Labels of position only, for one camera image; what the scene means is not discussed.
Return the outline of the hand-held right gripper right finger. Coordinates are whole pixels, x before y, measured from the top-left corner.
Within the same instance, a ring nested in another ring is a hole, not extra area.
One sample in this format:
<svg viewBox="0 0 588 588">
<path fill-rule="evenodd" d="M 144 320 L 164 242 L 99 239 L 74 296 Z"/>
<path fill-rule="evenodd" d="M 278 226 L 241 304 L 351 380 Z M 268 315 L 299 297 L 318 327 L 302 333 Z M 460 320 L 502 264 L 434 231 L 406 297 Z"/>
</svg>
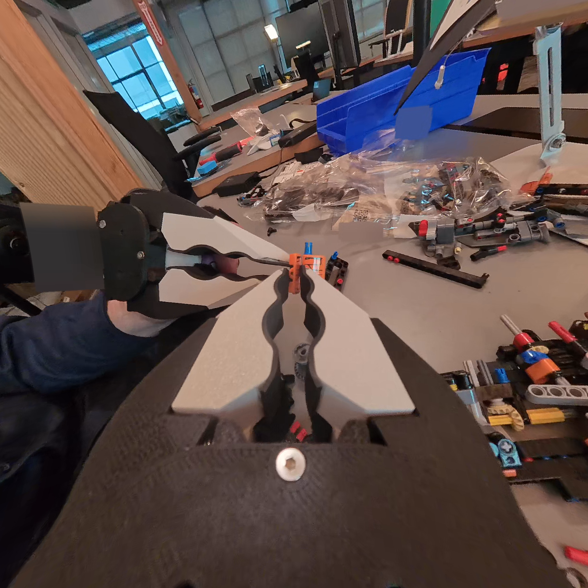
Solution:
<svg viewBox="0 0 588 588">
<path fill-rule="evenodd" d="M 378 334 L 358 305 L 316 272 L 300 271 L 307 332 L 299 358 L 311 422 L 305 442 L 331 442 L 351 421 L 414 415 L 415 404 Z"/>
</svg>

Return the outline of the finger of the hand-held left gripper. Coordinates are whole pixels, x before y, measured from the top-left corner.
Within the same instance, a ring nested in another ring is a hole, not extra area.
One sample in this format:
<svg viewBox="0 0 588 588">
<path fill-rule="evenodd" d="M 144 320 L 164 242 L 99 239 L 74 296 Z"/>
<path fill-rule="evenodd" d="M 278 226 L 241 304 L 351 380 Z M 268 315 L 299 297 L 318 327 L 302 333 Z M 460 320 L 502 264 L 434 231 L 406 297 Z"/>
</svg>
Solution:
<svg viewBox="0 0 588 588">
<path fill-rule="evenodd" d="M 290 268 L 290 254 L 221 217 L 165 212 L 160 231 L 167 243 L 165 269 L 188 267 L 190 259 L 195 264 L 196 258 L 213 254 Z"/>
<path fill-rule="evenodd" d="M 266 278 L 267 275 L 194 277 L 185 269 L 169 269 L 160 281 L 160 302 L 212 310 L 235 303 Z"/>
</svg>

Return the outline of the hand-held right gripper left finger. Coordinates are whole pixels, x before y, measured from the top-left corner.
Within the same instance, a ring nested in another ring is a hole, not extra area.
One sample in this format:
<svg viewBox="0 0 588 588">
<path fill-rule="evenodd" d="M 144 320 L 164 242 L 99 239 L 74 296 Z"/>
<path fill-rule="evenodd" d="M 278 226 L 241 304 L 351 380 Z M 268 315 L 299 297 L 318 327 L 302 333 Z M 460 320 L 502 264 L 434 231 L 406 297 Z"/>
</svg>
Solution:
<svg viewBox="0 0 588 588">
<path fill-rule="evenodd" d="M 171 404 L 171 428 L 195 442 L 222 420 L 248 439 L 288 434 L 293 381 L 275 342 L 288 295 L 289 272 L 279 269 L 217 316 Z"/>
</svg>

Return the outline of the black lego frame beam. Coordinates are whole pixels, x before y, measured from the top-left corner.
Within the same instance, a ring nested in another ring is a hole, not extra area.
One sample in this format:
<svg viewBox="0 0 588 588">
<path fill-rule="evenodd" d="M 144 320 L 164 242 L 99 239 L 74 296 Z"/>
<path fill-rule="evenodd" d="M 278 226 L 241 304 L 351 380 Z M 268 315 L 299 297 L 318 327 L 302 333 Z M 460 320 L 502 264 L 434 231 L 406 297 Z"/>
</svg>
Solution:
<svg viewBox="0 0 588 588">
<path fill-rule="evenodd" d="M 326 261 L 325 280 L 338 291 L 342 291 L 349 264 L 335 251 Z"/>
</svg>

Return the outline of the orange striped lego panel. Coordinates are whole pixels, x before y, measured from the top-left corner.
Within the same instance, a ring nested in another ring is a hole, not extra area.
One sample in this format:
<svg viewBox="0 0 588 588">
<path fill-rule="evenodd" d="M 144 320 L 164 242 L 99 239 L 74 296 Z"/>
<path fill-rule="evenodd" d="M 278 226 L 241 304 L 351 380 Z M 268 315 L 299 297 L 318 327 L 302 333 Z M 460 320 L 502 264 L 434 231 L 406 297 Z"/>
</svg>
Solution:
<svg viewBox="0 0 588 588">
<path fill-rule="evenodd" d="M 304 252 L 300 263 L 308 272 L 313 271 L 322 279 L 326 279 L 327 258 L 313 252 L 313 243 L 305 242 Z"/>
</svg>

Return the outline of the pile of technic parts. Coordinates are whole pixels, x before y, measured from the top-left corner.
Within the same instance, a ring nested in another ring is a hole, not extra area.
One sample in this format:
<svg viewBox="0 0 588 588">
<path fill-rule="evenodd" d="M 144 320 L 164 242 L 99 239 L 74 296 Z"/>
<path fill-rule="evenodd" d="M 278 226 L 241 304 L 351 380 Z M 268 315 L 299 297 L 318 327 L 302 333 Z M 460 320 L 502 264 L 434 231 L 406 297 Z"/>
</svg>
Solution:
<svg viewBox="0 0 588 588">
<path fill-rule="evenodd" d="M 506 315 L 513 341 L 496 359 L 442 373 L 484 432 L 510 484 L 550 483 L 587 502 L 587 318 L 552 321 L 549 339 Z"/>
</svg>

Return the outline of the person's left forearm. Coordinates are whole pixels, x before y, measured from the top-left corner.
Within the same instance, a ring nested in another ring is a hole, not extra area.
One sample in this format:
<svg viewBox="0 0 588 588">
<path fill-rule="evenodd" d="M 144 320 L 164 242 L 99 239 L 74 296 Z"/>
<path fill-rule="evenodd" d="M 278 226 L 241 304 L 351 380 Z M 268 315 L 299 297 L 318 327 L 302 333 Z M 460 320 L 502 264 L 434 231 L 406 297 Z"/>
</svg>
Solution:
<svg viewBox="0 0 588 588">
<path fill-rule="evenodd" d="M 107 316 L 107 298 L 1 318 L 1 394 L 57 393 L 103 376 L 146 350 L 153 337 L 125 334 Z"/>
</svg>

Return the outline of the long black lego beam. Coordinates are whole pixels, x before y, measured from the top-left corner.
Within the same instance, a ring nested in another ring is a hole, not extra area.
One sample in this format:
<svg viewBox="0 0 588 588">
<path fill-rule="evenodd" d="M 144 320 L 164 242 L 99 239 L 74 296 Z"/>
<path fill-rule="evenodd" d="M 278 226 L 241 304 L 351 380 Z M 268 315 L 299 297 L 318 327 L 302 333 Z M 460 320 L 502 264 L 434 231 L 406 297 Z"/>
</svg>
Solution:
<svg viewBox="0 0 588 588">
<path fill-rule="evenodd" d="M 414 258 L 412 256 L 400 254 L 390 250 L 384 251 L 382 253 L 382 258 L 394 265 L 415 269 L 420 272 L 440 277 L 442 279 L 473 289 L 482 289 L 490 277 L 487 273 L 484 273 L 481 276 L 476 276 L 470 273 L 462 272 L 461 270 L 437 265 L 429 261 L 424 261 L 422 259 Z"/>
</svg>

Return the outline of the grey lego subassembly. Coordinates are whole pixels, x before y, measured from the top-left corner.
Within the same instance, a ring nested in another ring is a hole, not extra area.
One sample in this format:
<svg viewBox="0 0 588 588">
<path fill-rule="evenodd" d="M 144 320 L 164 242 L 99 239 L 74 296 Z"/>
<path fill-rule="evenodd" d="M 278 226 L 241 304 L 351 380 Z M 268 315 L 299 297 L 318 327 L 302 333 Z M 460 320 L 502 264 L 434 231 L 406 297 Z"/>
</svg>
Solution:
<svg viewBox="0 0 588 588">
<path fill-rule="evenodd" d="M 549 243 L 549 223 L 544 217 L 514 216 L 496 212 L 484 219 L 440 217 L 411 224 L 423 244 L 426 256 L 438 265 L 460 270 L 458 255 L 462 246 L 473 249 L 507 245 L 508 248 L 532 242 Z"/>
</svg>

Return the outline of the clear bag of lego parts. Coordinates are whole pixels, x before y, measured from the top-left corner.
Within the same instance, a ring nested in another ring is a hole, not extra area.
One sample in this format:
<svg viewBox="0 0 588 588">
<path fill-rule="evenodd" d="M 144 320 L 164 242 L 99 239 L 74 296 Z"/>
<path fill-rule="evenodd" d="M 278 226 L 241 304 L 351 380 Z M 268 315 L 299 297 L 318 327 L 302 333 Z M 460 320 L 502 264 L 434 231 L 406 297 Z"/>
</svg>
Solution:
<svg viewBox="0 0 588 588">
<path fill-rule="evenodd" d="M 383 195 L 390 212 L 381 221 L 386 234 L 401 236 L 421 221 L 453 222 L 454 232 L 513 207 L 508 180 L 483 158 L 388 161 Z"/>
</svg>

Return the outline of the pile of flat clear bags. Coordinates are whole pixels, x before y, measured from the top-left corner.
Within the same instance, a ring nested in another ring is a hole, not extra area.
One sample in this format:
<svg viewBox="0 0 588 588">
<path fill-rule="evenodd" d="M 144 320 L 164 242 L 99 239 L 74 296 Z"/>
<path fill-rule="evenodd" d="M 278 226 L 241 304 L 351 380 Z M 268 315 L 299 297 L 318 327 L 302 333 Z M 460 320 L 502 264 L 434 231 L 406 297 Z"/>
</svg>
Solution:
<svg viewBox="0 0 588 588">
<path fill-rule="evenodd" d="M 400 198 L 410 190 L 403 181 L 415 174 L 414 166 L 389 150 L 352 152 L 273 181 L 245 216 L 275 225 L 328 221 L 333 231 L 343 224 L 373 224 L 389 233 L 401 216 Z"/>
</svg>

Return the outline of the clear bag with dark parts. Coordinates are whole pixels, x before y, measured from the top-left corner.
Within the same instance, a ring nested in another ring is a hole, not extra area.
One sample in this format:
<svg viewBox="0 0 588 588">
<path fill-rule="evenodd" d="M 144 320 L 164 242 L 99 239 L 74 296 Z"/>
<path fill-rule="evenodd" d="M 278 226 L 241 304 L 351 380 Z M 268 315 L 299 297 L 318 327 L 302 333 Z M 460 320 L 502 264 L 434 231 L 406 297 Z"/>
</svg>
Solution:
<svg viewBox="0 0 588 588">
<path fill-rule="evenodd" d="M 231 112 L 232 119 L 241 127 L 247 136 L 264 137 L 279 132 L 258 107 L 246 107 Z"/>
</svg>

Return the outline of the black power adapter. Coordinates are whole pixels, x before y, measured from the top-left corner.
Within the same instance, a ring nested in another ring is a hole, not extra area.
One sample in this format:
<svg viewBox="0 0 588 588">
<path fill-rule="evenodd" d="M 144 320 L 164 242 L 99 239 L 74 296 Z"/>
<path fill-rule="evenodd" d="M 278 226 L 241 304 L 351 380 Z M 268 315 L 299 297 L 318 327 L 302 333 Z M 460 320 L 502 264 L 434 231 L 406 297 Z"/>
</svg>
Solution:
<svg viewBox="0 0 588 588">
<path fill-rule="evenodd" d="M 317 121 L 304 122 L 296 128 L 290 128 L 283 136 L 278 139 L 280 149 L 289 148 L 301 143 L 306 138 L 317 132 Z"/>
</svg>

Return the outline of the dark monitor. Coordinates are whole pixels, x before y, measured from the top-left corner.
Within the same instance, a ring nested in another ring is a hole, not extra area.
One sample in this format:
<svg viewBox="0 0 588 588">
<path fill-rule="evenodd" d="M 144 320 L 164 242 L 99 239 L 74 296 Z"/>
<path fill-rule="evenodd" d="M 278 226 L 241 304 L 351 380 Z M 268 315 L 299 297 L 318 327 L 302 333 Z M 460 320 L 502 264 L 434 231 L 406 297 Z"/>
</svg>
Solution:
<svg viewBox="0 0 588 588">
<path fill-rule="evenodd" d="M 275 26 L 287 67 L 300 52 L 319 61 L 330 51 L 318 2 L 276 17 Z"/>
</svg>

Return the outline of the red handled tool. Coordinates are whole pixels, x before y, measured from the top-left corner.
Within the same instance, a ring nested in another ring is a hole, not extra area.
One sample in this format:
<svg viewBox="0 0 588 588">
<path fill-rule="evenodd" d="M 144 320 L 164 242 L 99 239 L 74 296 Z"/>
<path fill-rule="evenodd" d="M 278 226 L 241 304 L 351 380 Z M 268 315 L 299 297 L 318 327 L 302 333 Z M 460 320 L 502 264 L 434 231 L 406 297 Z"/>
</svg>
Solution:
<svg viewBox="0 0 588 588">
<path fill-rule="evenodd" d="M 225 147 L 224 149 L 213 152 L 205 157 L 201 157 L 199 160 L 198 166 L 203 166 L 210 161 L 220 163 L 220 162 L 229 160 L 229 159 L 241 154 L 242 151 L 243 151 L 242 143 L 241 143 L 241 141 L 237 141 L 237 142 L 233 143 L 232 145 Z"/>
</svg>

